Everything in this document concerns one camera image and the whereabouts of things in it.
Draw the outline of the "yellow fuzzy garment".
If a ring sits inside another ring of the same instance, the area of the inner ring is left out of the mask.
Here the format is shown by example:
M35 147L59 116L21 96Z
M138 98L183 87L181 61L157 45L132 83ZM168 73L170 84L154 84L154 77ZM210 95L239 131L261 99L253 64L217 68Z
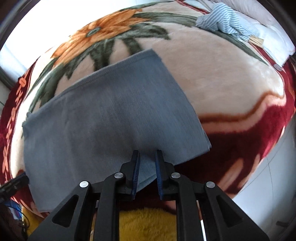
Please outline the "yellow fuzzy garment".
M176 212L150 208L119 213L120 240L177 240Z

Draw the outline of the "blue striped cloth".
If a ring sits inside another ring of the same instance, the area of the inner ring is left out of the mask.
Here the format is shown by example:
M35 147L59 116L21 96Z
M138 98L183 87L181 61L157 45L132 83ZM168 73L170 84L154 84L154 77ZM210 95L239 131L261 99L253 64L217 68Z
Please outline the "blue striped cloth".
M211 32L220 31L238 40L263 47L264 40L259 37L259 30L224 3L215 3L210 13L198 17L196 27Z

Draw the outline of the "red floral plush blanket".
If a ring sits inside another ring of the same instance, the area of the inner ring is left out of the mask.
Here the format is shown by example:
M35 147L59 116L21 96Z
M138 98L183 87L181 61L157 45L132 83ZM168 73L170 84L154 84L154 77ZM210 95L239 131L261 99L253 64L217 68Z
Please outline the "red floral plush blanket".
M13 37L34 64L11 91L1 115L1 183L24 171L22 123L42 85L58 64L66 70L54 85L60 93L105 63L153 49L186 94L212 145L209 152L178 166L195 182L213 181L231 197L247 183L295 113L295 69L277 70L268 52L237 43L223 33L194 26L206 13L186 1L76 1L58 4ZM33 56L45 44L46 52Z

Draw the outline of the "white pillow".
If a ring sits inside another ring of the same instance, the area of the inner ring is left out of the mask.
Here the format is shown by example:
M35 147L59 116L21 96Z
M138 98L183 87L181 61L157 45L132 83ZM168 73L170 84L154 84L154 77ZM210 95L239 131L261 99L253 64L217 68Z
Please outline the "white pillow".
M207 11L206 14L210 13L215 3L224 3L232 8L259 30L259 37L264 40L262 48L280 67L295 53L295 46L286 31L258 1L185 1L185 3Z

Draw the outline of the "grey pants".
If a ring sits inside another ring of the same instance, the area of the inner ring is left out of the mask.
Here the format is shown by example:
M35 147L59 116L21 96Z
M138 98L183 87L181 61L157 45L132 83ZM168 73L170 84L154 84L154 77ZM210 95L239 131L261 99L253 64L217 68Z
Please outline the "grey pants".
M210 150L182 89L153 50L104 67L52 98L23 123L25 172L40 212L81 182L96 183L140 152L137 189L156 178L157 150L174 165Z

